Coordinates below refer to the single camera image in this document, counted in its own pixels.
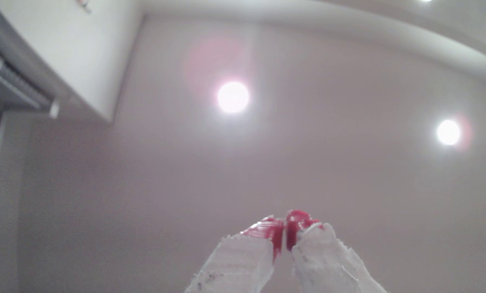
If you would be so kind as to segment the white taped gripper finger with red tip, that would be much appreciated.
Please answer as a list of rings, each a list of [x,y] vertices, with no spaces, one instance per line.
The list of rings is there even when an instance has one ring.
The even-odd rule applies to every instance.
[[[261,292],[283,244],[284,220],[268,216],[221,239],[185,292]]]
[[[386,292],[329,223],[304,211],[287,213],[286,248],[301,292]]]

